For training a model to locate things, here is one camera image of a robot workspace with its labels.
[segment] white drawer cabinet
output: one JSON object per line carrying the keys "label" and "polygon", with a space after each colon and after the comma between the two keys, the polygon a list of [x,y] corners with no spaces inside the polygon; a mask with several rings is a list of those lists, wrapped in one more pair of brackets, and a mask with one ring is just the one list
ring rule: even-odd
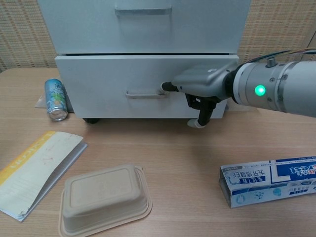
{"label": "white drawer cabinet", "polygon": [[56,52],[237,52],[248,0],[39,0]]}
{"label": "white drawer cabinet", "polygon": [[[217,69],[238,57],[201,55],[58,56],[56,63],[80,118],[197,118],[185,94],[160,84],[194,65]],[[226,101],[212,118],[221,118]]]}

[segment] wood grain surface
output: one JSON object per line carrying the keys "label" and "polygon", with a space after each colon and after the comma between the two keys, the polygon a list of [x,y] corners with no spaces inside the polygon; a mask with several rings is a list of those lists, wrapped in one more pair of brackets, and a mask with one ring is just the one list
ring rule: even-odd
{"label": "wood grain surface", "polygon": [[315,237],[316,195],[229,209],[218,185],[224,164],[316,155],[316,119],[265,110],[227,112],[205,129],[186,119],[103,119],[74,114],[51,121],[34,105],[57,69],[0,74],[0,169],[49,130],[84,137],[88,148],[19,223],[0,213],[1,237],[57,237],[60,195],[67,178],[124,163],[144,167],[153,200],[142,220],[96,237]]}

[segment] textured beige wall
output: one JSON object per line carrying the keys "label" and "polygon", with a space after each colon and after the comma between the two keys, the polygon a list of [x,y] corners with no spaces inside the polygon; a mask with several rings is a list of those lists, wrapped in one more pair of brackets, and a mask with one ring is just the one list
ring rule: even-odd
{"label": "textured beige wall", "polygon": [[[253,0],[238,55],[301,48],[315,21],[316,0]],[[0,0],[0,70],[55,67],[55,56],[36,0]]]}

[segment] blue and white box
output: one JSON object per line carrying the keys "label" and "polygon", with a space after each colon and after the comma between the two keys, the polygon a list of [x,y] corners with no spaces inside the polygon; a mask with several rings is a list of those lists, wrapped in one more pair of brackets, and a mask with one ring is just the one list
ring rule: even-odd
{"label": "blue and white box", "polygon": [[223,165],[219,182],[231,208],[316,193],[316,157]]}

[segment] metal drawer handle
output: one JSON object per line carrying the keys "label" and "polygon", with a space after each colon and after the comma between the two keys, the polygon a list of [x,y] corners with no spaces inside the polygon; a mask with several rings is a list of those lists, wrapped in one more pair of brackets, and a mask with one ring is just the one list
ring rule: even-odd
{"label": "metal drawer handle", "polygon": [[167,97],[167,94],[129,94],[127,91],[125,96],[129,99],[163,99]]}
{"label": "metal drawer handle", "polygon": [[168,8],[146,8],[146,9],[122,9],[115,8],[116,16],[132,16],[132,15],[170,15],[171,7]]}

